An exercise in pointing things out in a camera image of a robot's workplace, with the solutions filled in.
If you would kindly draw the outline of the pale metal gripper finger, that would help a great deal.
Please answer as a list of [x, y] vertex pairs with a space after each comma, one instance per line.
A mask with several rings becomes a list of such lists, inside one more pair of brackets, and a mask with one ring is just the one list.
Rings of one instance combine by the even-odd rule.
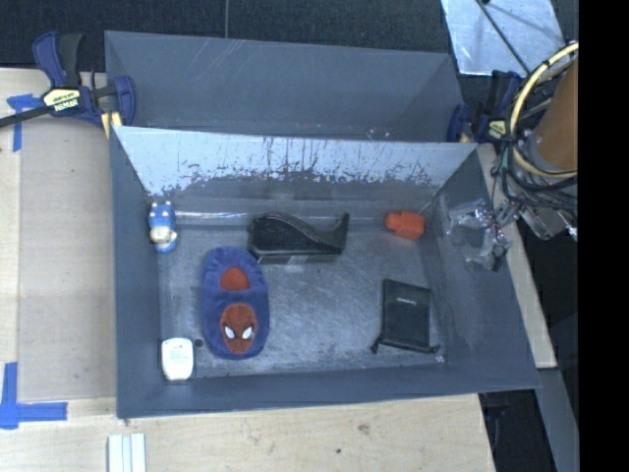
[[500, 228], [487, 228], [483, 242], [478, 248], [468, 248], [464, 251], [467, 263], [474, 263], [492, 271], [498, 271], [506, 259], [511, 248], [511, 241]]
[[449, 219], [452, 228], [488, 228], [494, 224], [493, 211], [482, 199], [452, 207]]

